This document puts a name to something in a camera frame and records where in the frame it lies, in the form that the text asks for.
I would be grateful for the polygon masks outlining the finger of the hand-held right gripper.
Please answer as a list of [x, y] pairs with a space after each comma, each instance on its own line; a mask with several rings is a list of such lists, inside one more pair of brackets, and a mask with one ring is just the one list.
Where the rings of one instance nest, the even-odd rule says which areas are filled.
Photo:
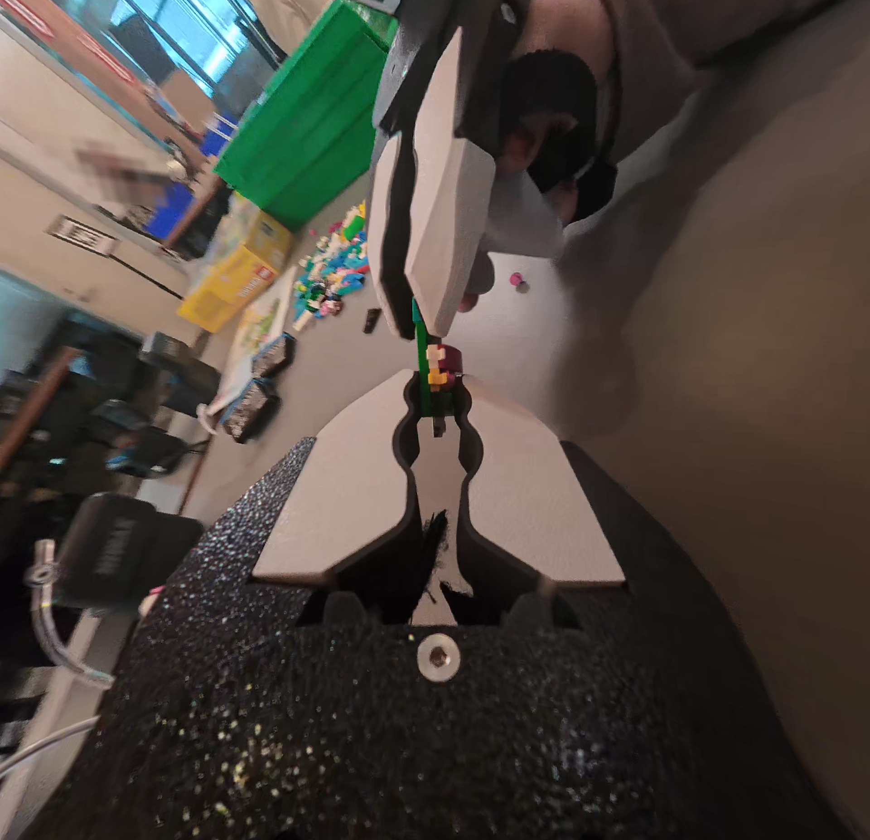
[[454, 133], [464, 31], [440, 55], [417, 116], [416, 180], [405, 275], [428, 332], [445, 337], [459, 311], [484, 234], [493, 156]]
[[372, 159], [367, 198], [367, 253], [372, 285], [390, 331], [412, 340], [411, 289], [405, 265], [409, 237], [408, 200], [413, 168], [403, 154], [403, 135], [396, 133]]

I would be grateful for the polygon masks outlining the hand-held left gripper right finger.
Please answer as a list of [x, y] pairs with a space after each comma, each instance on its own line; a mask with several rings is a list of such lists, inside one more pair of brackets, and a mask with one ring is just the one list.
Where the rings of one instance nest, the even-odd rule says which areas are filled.
[[459, 416], [470, 541], [459, 547], [469, 583], [504, 590], [617, 587], [625, 574], [557, 435], [532, 412], [474, 376]]

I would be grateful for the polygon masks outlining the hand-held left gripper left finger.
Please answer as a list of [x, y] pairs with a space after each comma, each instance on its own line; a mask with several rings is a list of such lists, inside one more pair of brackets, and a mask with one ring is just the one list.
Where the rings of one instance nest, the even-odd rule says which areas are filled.
[[399, 370], [320, 430], [256, 560], [261, 583], [326, 585], [419, 527], [419, 375]]

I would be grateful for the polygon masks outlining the multicolour lego wing assembly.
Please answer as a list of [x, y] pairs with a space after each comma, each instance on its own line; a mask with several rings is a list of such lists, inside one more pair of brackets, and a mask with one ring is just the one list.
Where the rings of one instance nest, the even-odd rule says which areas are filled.
[[453, 394], [464, 374], [461, 351], [430, 334], [416, 300], [411, 301], [418, 357], [420, 414], [431, 422], [432, 436], [445, 435], [447, 418], [454, 416]]

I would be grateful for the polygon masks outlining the person's right forearm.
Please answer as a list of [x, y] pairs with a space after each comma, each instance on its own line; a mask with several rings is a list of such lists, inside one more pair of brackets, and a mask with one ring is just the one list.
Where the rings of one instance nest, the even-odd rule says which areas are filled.
[[832, 0], [596, 1], [614, 45], [611, 93], [619, 116], [611, 159], [619, 162], [677, 115], [701, 70], [722, 51]]

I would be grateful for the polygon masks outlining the pile of mixed lego bricks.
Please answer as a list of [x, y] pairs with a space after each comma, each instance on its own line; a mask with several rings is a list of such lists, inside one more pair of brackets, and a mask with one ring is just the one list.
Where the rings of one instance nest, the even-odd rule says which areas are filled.
[[337, 317], [347, 298], [364, 288], [370, 272], [366, 212], [364, 201], [354, 205], [312, 253], [299, 260], [291, 289], [292, 331]]

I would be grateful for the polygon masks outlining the yellow lego box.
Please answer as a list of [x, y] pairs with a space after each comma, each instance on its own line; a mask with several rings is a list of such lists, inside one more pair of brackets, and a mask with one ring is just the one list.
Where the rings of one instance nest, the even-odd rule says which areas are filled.
[[180, 319], [214, 334], [283, 273], [293, 233], [233, 192], [205, 255], [194, 263]]

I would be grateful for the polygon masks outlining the white lego picture sheet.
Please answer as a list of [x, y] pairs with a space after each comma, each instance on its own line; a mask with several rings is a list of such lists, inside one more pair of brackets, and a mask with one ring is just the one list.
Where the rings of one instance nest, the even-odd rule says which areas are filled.
[[243, 312], [236, 330], [212, 412], [227, 407], [244, 390], [253, 377], [255, 357], [284, 332], [292, 302], [296, 266], [290, 267]]

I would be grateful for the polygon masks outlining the person's right hand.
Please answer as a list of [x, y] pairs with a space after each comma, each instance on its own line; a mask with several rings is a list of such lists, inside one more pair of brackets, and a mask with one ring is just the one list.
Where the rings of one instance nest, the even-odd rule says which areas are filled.
[[575, 216], [579, 172], [603, 155], [615, 62], [604, 0], [532, 0], [500, 86], [497, 177], [545, 175], [540, 193], [562, 225]]

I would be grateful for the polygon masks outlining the black battery with blue edge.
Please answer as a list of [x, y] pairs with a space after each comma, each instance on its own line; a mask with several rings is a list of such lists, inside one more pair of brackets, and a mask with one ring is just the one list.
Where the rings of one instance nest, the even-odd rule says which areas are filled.
[[223, 411], [219, 426], [234, 443], [244, 445], [266, 429], [280, 405], [280, 396], [271, 379], [252, 379]]
[[287, 332], [278, 335], [264, 345], [251, 361], [251, 375], [254, 379], [275, 379], [292, 365], [296, 354], [297, 341]]

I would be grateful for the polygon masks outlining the stack of green bins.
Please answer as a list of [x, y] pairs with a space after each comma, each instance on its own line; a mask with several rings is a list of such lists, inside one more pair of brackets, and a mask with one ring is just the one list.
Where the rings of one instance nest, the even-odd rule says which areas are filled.
[[397, 21], [334, 0], [249, 107], [216, 174], [292, 231], [368, 170]]

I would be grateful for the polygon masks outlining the blue plastic bin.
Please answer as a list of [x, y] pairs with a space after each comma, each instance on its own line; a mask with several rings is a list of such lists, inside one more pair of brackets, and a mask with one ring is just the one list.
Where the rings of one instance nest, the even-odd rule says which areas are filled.
[[203, 139], [199, 146], [202, 155], [207, 159], [218, 159], [235, 137], [238, 124], [237, 117], [212, 113], [203, 128]]
[[189, 186], [182, 183], [170, 184], [146, 224], [145, 233], [161, 242], [165, 241], [187, 213], [193, 199], [194, 195]]

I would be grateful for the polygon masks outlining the black charger case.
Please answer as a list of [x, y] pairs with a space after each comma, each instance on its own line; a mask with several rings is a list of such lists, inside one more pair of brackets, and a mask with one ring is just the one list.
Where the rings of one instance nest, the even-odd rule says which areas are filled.
[[162, 332], [150, 334], [138, 359], [158, 370], [158, 405], [197, 418], [199, 406], [215, 399], [221, 373], [193, 355], [190, 346]]
[[203, 535], [199, 520], [113, 493], [87, 498], [56, 554], [53, 602], [101, 613], [136, 610]]

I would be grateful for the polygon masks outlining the black white wall marker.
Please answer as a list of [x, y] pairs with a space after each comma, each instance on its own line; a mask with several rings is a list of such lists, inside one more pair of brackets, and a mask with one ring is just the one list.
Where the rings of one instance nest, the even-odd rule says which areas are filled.
[[113, 257], [119, 242], [117, 237], [66, 215], [55, 217], [46, 234], [103, 258]]

